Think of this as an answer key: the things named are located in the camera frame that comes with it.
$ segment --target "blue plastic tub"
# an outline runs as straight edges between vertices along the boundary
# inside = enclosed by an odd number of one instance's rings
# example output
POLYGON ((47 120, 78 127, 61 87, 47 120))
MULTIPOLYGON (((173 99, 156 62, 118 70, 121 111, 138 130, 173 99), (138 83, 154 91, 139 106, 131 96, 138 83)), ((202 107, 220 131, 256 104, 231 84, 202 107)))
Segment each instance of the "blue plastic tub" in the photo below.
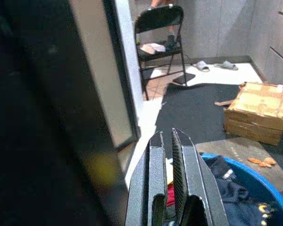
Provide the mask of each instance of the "blue plastic tub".
MULTIPOLYGON (((215 154, 203 154, 204 160, 216 157, 215 154)), ((224 157, 225 161, 235 172, 239 182, 246 187, 250 196, 258 202, 266 202, 276 207, 277 211, 269 221, 269 226, 283 226, 283 196, 263 176, 248 166, 224 157)))

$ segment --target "red cloth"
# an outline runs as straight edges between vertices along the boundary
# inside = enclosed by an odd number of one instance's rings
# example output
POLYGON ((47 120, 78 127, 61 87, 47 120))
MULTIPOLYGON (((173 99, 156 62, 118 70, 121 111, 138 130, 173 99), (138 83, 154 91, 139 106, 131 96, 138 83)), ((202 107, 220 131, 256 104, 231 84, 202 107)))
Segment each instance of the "red cloth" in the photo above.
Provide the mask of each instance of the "red cloth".
POLYGON ((175 196, 174 196, 174 185, 173 183, 168 185, 168 199, 166 202, 166 206, 171 206, 175 204, 175 196))

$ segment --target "folding chair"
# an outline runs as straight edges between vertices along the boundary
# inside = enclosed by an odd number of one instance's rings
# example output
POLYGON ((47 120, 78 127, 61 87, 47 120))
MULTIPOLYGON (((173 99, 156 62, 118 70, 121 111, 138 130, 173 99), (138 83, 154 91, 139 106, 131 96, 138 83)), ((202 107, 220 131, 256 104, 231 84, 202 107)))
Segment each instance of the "folding chair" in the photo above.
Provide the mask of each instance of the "folding chair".
MULTIPOLYGON (((136 19, 135 21, 135 41, 136 41, 136 35, 139 33, 155 30, 158 28, 163 28, 163 27, 168 27, 172 25, 178 25, 178 33, 177 37, 175 39, 175 46, 171 51, 167 52, 156 52, 154 55, 148 54, 142 50, 140 50, 140 46, 136 45, 136 51, 137 51, 137 57, 138 57, 138 62, 140 66, 140 72, 141 72, 141 82, 142 86, 146 92, 146 98, 149 100, 147 88, 146 88, 146 81, 147 80, 152 80, 152 79, 157 79, 161 78, 164 76, 168 76, 171 74, 183 72, 184 75, 184 82, 185 85, 187 86, 187 73, 185 72, 185 67, 184 67, 184 59, 183 59, 183 46, 182 46, 182 41, 181 41, 181 35, 180 35, 180 30, 183 22, 183 9, 180 6, 174 6, 173 4, 169 4, 168 6, 161 6, 161 7, 156 7, 156 8, 151 8, 143 11, 136 19), (182 59, 182 64, 183 64, 183 70, 177 71, 177 72, 172 72, 170 73, 171 69, 171 64, 174 58, 174 55, 176 54, 181 54, 181 59, 182 59), (144 67, 142 68, 142 62, 147 62, 150 60, 158 59, 158 58, 163 58, 163 57, 169 57, 171 56, 170 63, 164 64, 164 65, 158 65, 154 67, 144 67), (157 76, 155 78, 145 78, 144 77, 144 71, 146 70, 151 70, 157 67, 162 67, 169 65, 168 71, 166 74, 157 76)), ((157 41, 157 44, 164 45, 166 41, 157 41)))

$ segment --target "chair seat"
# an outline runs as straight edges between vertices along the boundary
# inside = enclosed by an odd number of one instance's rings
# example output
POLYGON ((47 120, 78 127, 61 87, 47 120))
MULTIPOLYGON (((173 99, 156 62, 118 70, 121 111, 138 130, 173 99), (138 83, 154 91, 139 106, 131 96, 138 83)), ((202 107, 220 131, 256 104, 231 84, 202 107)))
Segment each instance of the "chair seat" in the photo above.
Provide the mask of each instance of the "chair seat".
MULTIPOLYGON (((159 44, 159 45, 164 45, 166 43, 166 41, 158 41, 156 43, 159 44)), ((181 48, 178 45, 174 46, 171 51, 156 52, 155 54, 146 53, 145 51, 142 51, 139 46, 137 47, 137 54, 138 54, 138 57, 141 61, 150 61, 150 60, 154 60, 154 59, 158 59, 158 58, 162 58, 162 57, 171 56, 171 55, 174 55, 174 54, 179 54, 180 52, 181 52, 181 48)))

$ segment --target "tiled floor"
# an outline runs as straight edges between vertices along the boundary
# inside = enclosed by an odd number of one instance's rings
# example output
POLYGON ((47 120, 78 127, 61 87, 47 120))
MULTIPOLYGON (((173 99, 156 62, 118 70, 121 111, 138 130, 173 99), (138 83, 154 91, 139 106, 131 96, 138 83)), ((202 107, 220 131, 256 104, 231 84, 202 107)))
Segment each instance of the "tiled floor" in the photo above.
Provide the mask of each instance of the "tiled floor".
MULTIPOLYGON (((261 79, 252 68, 252 66, 248 63, 244 64, 236 64, 239 68, 238 71, 230 71, 226 69, 215 68, 213 65, 209 65, 210 72, 203 73, 198 71, 193 66, 187 66, 187 73, 195 74, 196 77, 188 82, 188 86, 192 86, 200 83, 219 83, 219 84, 236 84, 239 85, 245 81, 256 81, 261 82, 261 79)), ((180 66, 173 66, 171 71, 179 71, 181 70, 180 66)), ((160 68, 154 70, 152 77, 158 76, 162 73, 166 72, 166 68, 160 68)), ((163 95, 166 91, 166 88, 172 80, 178 76, 182 75, 182 73, 174 74, 170 76, 166 76, 163 78, 150 80, 147 85, 149 101, 146 101, 144 94, 144 106, 143 113, 141 118, 139 119, 139 126, 141 128, 141 138, 137 142, 134 153, 132 155, 131 162, 129 164, 125 181, 127 186, 129 187, 131 175, 137 165, 139 159, 141 158, 143 151, 148 143, 148 140, 155 133, 156 130, 156 119, 158 113, 161 109, 163 95)))

